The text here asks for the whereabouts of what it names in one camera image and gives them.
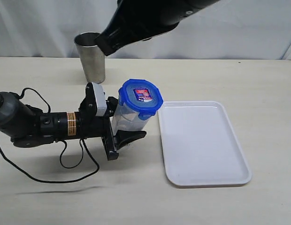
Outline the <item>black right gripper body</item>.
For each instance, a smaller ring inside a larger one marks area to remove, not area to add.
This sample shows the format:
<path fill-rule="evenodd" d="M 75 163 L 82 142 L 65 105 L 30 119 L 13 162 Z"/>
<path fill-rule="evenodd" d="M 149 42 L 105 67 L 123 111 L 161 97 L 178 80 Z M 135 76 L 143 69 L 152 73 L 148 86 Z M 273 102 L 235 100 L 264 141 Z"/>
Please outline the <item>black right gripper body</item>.
<path fill-rule="evenodd" d="M 167 33 L 185 18 L 215 4 L 216 0 L 118 0 L 105 30 L 132 29 L 136 41 Z"/>

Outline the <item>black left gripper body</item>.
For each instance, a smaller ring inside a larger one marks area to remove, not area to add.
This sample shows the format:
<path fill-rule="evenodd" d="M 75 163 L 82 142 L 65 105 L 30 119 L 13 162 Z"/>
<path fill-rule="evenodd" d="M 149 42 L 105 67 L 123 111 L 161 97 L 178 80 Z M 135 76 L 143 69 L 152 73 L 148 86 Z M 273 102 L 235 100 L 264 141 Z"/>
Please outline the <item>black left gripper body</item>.
<path fill-rule="evenodd" d="M 110 118 L 113 117 L 118 99 L 115 97 L 105 97 L 107 110 L 103 117 L 97 117 L 96 102 L 92 82 L 85 88 L 85 98 L 79 106 L 79 127 L 80 136 L 84 139 L 100 137 L 103 142 L 107 160 L 118 159 L 119 153 L 116 150 L 114 135 Z"/>

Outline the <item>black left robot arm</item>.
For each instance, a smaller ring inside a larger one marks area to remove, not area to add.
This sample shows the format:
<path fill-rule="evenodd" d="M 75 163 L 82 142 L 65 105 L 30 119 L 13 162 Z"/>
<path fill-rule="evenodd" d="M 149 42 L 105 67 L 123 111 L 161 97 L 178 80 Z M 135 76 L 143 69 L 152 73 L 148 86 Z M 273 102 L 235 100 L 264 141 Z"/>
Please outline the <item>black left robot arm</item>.
<path fill-rule="evenodd" d="M 146 131 L 112 131 L 110 117 L 118 100 L 105 98 L 101 85 L 89 82 L 77 112 L 43 112 L 23 104 L 24 94 L 0 92 L 0 131 L 14 146 L 33 148 L 54 142 L 100 137 L 108 160 L 116 160 L 118 150 L 144 138 Z"/>

